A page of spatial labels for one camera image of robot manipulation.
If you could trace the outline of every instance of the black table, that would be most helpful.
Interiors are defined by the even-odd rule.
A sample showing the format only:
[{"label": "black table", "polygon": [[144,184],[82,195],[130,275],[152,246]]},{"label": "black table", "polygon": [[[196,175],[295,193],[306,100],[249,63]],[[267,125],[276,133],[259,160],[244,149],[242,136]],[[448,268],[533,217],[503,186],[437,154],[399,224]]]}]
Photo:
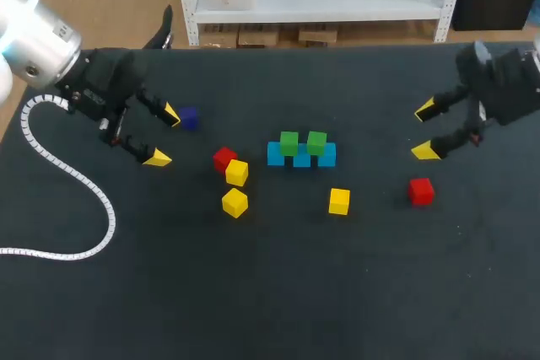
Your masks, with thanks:
[{"label": "black table", "polygon": [[[36,138],[104,190],[117,231],[86,261],[0,258],[2,358],[540,358],[540,115],[444,161],[410,153],[462,122],[462,107],[413,115],[456,84],[459,48],[145,51],[149,87],[202,114],[186,132],[132,109],[127,126],[173,158],[164,169],[36,108]],[[336,169],[266,166],[268,141],[309,130],[337,143]],[[237,220],[212,166],[222,146],[250,164]],[[415,177],[433,206],[410,207]],[[327,214],[331,187],[351,190],[347,217]],[[0,245],[75,253],[105,230],[100,202],[13,120]]]}]

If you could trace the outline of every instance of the cube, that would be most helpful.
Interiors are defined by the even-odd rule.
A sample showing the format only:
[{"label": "cube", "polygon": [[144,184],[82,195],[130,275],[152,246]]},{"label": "cube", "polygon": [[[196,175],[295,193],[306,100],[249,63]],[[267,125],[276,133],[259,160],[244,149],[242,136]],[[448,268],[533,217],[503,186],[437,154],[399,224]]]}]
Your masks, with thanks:
[{"label": "cube", "polygon": [[413,179],[408,186],[408,196],[414,206],[428,206],[433,202],[435,190],[429,179]]},{"label": "cube", "polygon": [[319,168],[335,168],[336,167],[336,144],[328,142],[324,147],[324,155],[317,158]]},{"label": "cube", "polygon": [[285,157],[279,149],[279,142],[269,142],[267,148],[268,166],[285,166]]},{"label": "cube", "polygon": [[247,179],[247,163],[241,160],[231,159],[225,170],[225,179],[230,185],[242,187]]},{"label": "cube", "polygon": [[199,116],[195,107],[184,107],[178,110],[182,128],[193,131],[199,126]]},{"label": "cube", "polygon": [[214,156],[213,156],[213,166],[219,172],[225,174],[227,166],[232,159],[238,158],[238,155],[228,149],[227,147],[222,147]]},{"label": "cube", "polygon": [[293,157],[293,167],[310,168],[311,156],[307,153],[307,145],[300,143],[298,145],[298,154]]},{"label": "cube", "polygon": [[337,215],[348,214],[348,204],[351,197],[350,190],[331,189],[330,190],[330,206],[328,212]]},{"label": "cube", "polygon": [[230,216],[238,218],[247,210],[247,196],[240,190],[232,188],[221,199],[223,210]]},{"label": "cube", "polygon": [[298,132],[281,133],[279,147],[283,156],[296,156],[298,153]]},{"label": "cube", "polygon": [[324,155],[324,147],[327,144],[327,134],[325,132],[310,131],[307,136],[307,153],[309,155]]}]

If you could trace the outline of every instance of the green cube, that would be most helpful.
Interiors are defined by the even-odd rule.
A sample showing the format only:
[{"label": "green cube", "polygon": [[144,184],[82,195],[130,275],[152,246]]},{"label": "green cube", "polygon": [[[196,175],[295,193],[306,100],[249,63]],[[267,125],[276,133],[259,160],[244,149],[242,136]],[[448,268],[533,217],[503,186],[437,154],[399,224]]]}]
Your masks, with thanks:
[{"label": "green cube", "polygon": [[279,149],[283,156],[296,156],[298,154],[298,132],[281,132]]},{"label": "green cube", "polygon": [[307,136],[307,153],[309,155],[324,155],[324,146],[327,144],[327,134],[325,132],[310,131]]}]

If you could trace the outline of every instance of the blue block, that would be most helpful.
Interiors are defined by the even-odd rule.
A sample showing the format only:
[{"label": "blue block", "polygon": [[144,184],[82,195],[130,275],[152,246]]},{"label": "blue block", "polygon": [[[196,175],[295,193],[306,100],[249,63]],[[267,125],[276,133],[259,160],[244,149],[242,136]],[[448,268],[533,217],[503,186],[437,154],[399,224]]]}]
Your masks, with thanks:
[{"label": "blue block", "polygon": [[180,125],[187,130],[196,130],[199,126],[199,114],[195,107],[184,107],[178,110]]},{"label": "blue block", "polygon": [[320,168],[335,168],[336,167],[336,144],[327,142],[324,147],[324,155],[320,156],[318,161]]},{"label": "blue block", "polygon": [[293,157],[293,166],[295,168],[310,168],[311,155],[307,153],[307,145],[304,143],[298,144],[298,154]]},{"label": "blue block", "polygon": [[269,142],[267,149],[268,166],[285,166],[285,157],[281,154],[279,142]]}]

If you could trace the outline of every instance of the white cable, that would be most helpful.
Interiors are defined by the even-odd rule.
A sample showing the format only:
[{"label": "white cable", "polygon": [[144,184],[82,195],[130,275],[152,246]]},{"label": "white cable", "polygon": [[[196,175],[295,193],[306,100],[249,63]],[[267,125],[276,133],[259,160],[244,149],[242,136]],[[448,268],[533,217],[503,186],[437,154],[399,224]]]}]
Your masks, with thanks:
[{"label": "white cable", "polygon": [[46,149],[44,149],[40,145],[39,142],[35,140],[34,136],[32,135],[32,131],[30,130],[30,126],[28,124],[28,115],[30,114],[30,111],[36,105],[38,105],[39,103],[45,103],[45,102],[54,103],[58,107],[64,110],[68,110],[68,101],[57,96],[46,94],[44,96],[35,96],[33,99],[30,99],[24,106],[23,112],[20,115],[20,126],[23,129],[23,134],[24,134],[24,137],[26,138],[26,141],[28,141],[30,146],[33,149],[35,149],[35,151],[38,154],[40,154],[43,158],[47,159],[52,164],[55,164],[56,166],[58,166],[58,168],[60,168],[64,172],[73,176],[75,179],[83,183],[86,187],[91,189],[94,194],[97,195],[97,197],[103,203],[105,210],[107,211],[107,217],[109,218],[109,228],[107,229],[107,233],[105,234],[105,237],[101,240],[101,242],[99,242],[94,248],[90,250],[86,250],[85,252],[82,252],[82,253],[67,255],[67,254],[62,254],[62,253],[42,252],[39,250],[32,250],[32,249],[0,248],[0,255],[34,256],[34,257],[40,257],[42,259],[51,259],[53,261],[80,261],[82,259],[86,259],[90,256],[93,256],[96,253],[99,253],[109,244],[109,242],[111,242],[112,235],[115,233],[115,228],[116,228],[115,211],[112,208],[111,202],[109,201],[105,193],[101,191],[101,189],[97,185],[95,185],[85,175],[80,174],[77,170],[75,170],[68,164],[63,163],[56,156],[49,153]]}]

